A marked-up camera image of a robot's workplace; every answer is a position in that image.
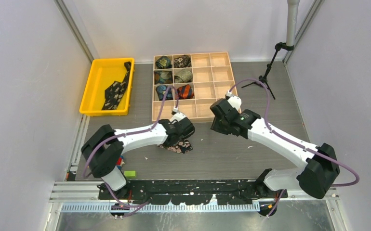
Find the pink floral black tie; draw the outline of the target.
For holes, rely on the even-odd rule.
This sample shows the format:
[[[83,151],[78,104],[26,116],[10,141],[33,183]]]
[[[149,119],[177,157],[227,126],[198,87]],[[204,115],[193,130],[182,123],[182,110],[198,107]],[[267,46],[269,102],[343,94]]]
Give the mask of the pink floral black tie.
[[[193,150],[193,147],[190,141],[187,139],[180,140],[176,145],[170,146],[170,147],[164,146],[163,144],[157,145],[157,146],[165,150],[168,150],[174,153],[179,153],[179,154],[185,154]]]

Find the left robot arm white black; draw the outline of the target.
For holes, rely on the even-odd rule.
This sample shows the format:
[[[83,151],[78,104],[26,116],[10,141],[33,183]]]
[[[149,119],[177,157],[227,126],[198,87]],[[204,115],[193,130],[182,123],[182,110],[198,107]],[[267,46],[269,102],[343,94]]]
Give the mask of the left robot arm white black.
[[[117,167],[121,155],[150,145],[172,147],[187,139],[195,132],[195,127],[187,116],[175,113],[170,119],[132,129],[113,129],[110,125],[101,126],[81,147],[81,154],[95,178],[102,179],[117,199],[124,199],[129,186],[123,173]]]

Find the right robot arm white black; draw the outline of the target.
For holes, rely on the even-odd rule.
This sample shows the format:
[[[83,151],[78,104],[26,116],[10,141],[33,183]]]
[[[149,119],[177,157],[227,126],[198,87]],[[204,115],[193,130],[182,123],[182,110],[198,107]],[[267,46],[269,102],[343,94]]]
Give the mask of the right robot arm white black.
[[[219,99],[210,106],[214,114],[211,129],[225,134],[241,136],[258,142],[291,161],[293,169],[268,168],[256,179],[256,191],[269,197],[279,190],[301,189],[309,196],[322,199],[340,173],[334,149],[302,141],[268,124],[259,114],[245,109],[239,112],[241,99],[231,96]]]

